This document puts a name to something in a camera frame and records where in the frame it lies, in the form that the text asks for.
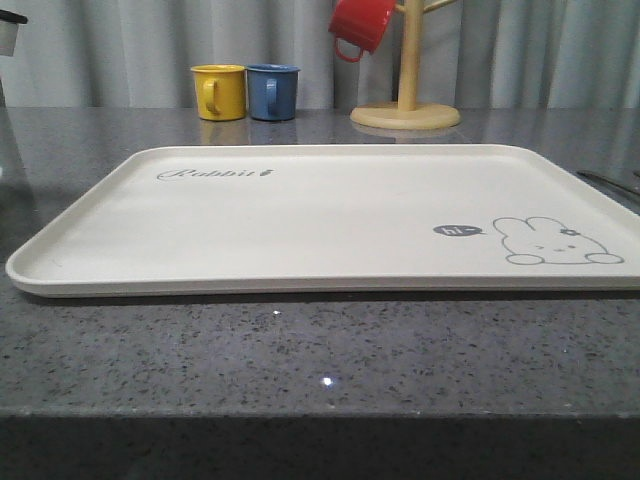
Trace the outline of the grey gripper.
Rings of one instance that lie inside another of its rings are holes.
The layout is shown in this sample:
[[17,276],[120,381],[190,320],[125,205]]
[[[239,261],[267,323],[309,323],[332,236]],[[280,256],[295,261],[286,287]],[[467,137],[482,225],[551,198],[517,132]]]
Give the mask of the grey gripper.
[[26,25],[28,18],[24,15],[0,10],[0,55],[13,56],[19,27]]

